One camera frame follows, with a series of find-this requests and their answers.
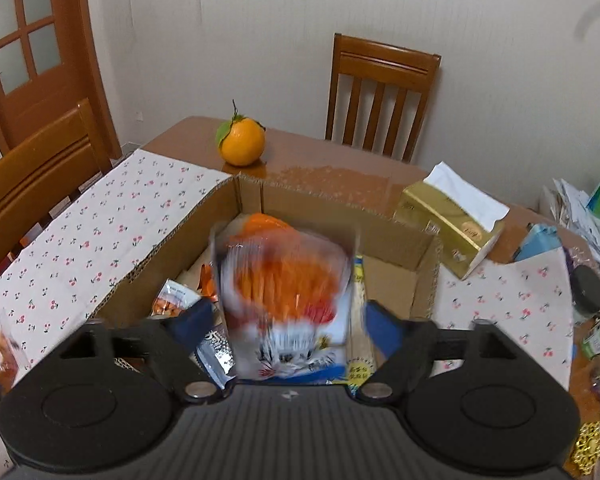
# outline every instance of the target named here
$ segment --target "tissue box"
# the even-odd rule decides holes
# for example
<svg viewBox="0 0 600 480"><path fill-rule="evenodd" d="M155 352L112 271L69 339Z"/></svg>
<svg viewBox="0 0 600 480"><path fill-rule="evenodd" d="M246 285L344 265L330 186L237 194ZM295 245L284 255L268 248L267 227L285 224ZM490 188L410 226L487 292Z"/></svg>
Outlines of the tissue box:
<svg viewBox="0 0 600 480"><path fill-rule="evenodd" d="M440 237L442 263L464 280L496 243L504 222L485 231L458 204L434 187L417 182L402 191L394 218Z"/></svg>

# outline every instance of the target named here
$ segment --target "tablecloth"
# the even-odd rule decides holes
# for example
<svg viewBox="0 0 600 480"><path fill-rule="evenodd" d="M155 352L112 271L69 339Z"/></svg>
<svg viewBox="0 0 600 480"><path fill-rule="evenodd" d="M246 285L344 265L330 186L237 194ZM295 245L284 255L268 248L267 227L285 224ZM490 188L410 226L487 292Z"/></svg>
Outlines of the tablecloth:
<svg viewBox="0 0 600 480"><path fill-rule="evenodd" d="M227 177L137 150L53 220L0 277L0 309L26 355L26 368L88 319L116 283ZM10 467L0 439L0 475Z"/></svg>
<svg viewBox="0 0 600 480"><path fill-rule="evenodd" d="M465 280L440 266L433 320L467 329L476 318L497 323L565 389L573 351L571 287L562 248L521 262L484 260ZM434 372L462 361L436 363Z"/></svg>

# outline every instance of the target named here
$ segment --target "orange fruit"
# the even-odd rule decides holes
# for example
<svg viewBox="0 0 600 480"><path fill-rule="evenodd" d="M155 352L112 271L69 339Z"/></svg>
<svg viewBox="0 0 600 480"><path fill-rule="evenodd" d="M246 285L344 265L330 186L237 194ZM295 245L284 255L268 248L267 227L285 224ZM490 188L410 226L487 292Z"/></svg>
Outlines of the orange fruit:
<svg viewBox="0 0 600 480"><path fill-rule="evenodd" d="M253 119L238 114L216 131L216 144L222 158L232 166L248 166L264 151L264 128Z"/></svg>

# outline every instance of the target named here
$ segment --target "cardboard box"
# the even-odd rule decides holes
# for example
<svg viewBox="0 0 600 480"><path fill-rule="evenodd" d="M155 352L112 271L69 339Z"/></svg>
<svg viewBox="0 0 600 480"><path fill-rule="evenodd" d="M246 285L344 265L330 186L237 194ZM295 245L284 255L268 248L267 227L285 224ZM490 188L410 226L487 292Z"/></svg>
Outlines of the cardboard box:
<svg viewBox="0 0 600 480"><path fill-rule="evenodd" d="M192 266L206 250L216 224L228 224L240 213L255 212L315 230L341 244L350 240L350 235L338 240L343 233L334 226L351 225L360 233L367 297L401 319L430 316L441 251L436 237L331 198L242 175L213 188L164 242L115 286L95 315L114 326L128 326L148 316L165 280Z"/></svg>
<svg viewBox="0 0 600 480"><path fill-rule="evenodd" d="M447 195L424 182L403 190L394 218L438 235L443 243L442 262L462 280L491 251L504 228L498 220L493 231L485 231Z"/></svg>

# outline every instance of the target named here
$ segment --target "wooden door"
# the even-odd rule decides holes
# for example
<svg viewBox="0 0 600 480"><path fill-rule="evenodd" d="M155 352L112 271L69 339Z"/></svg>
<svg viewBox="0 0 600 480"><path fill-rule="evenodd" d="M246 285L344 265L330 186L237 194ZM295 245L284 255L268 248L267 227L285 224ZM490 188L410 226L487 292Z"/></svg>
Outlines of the wooden door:
<svg viewBox="0 0 600 480"><path fill-rule="evenodd" d="M119 156L98 95L80 0L0 0L0 150L4 153L88 98L109 156Z"/></svg>

